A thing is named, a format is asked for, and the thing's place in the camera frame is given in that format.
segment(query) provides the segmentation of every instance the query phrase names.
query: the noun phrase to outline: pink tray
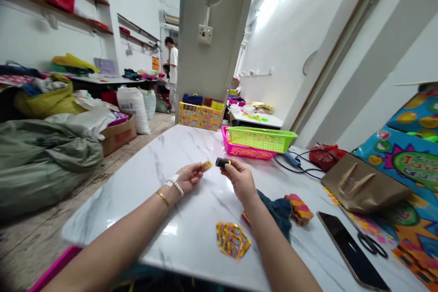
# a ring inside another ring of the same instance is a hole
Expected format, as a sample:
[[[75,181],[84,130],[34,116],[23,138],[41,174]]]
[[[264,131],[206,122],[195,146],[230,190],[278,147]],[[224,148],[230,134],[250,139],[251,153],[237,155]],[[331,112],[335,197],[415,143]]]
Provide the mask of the pink tray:
[[[82,251],[82,249],[77,246],[70,246],[66,249],[62,256],[56,259],[52,266],[47,269],[44,275],[40,277],[28,292],[40,292],[80,251]]]
[[[223,126],[221,130],[222,130],[222,137],[224,138],[225,150],[227,151],[228,154],[233,156],[251,157],[260,160],[270,160],[277,154],[276,152],[265,151],[258,148],[230,143],[228,141],[229,131],[227,128],[228,128],[227,126]]]

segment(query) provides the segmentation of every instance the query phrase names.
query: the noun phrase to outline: power socket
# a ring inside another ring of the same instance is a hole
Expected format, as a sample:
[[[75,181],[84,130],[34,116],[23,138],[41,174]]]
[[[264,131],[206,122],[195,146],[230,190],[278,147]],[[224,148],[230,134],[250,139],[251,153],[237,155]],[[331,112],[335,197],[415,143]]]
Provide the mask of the power socket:
[[[213,28],[211,26],[205,26],[199,24],[199,30],[198,30],[199,43],[211,45],[212,38],[213,38]]]

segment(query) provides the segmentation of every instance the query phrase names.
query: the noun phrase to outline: phone screen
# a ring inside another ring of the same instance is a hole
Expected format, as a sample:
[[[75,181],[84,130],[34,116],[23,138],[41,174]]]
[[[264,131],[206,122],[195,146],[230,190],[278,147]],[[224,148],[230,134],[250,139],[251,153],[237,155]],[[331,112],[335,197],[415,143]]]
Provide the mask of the phone screen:
[[[378,291],[391,291],[339,218],[323,212],[318,212],[318,217],[338,245],[356,280]]]

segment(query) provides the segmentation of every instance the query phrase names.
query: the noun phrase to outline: blue cloth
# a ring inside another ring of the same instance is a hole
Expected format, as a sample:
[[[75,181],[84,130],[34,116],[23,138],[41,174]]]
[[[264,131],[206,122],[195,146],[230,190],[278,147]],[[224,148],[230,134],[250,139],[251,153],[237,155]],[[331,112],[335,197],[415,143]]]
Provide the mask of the blue cloth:
[[[259,194],[261,201],[264,203],[264,205],[266,205],[269,213],[274,218],[278,228],[280,228],[286,240],[290,242],[291,238],[289,231],[292,227],[292,224],[289,221],[292,212],[291,202],[285,198],[279,198],[275,201],[271,201],[258,189],[257,193]]]
[[[29,97],[36,97],[42,94],[41,90],[33,84],[24,84],[21,86],[21,88]]]

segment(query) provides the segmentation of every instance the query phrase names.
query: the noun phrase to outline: toy packaging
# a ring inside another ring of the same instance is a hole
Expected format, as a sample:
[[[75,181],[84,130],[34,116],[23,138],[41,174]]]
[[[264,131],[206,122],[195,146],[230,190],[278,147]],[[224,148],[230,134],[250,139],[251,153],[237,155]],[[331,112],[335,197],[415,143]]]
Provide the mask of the toy packaging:
[[[355,154],[438,208],[438,144],[385,126]]]
[[[438,211],[435,207],[412,195],[407,201],[373,215],[373,220],[399,242],[401,248],[394,250],[397,257],[415,274],[411,266],[417,264],[433,274],[438,282]]]
[[[179,103],[178,123],[194,128],[217,131],[221,125],[222,112],[202,105]]]
[[[418,93],[386,125],[424,137],[438,136],[438,82],[419,83]]]
[[[309,207],[296,194],[285,195],[285,199],[292,204],[291,218],[298,226],[305,226],[313,218],[313,213]]]
[[[251,246],[242,227],[233,223],[216,224],[216,242],[223,253],[237,261],[243,258]]]

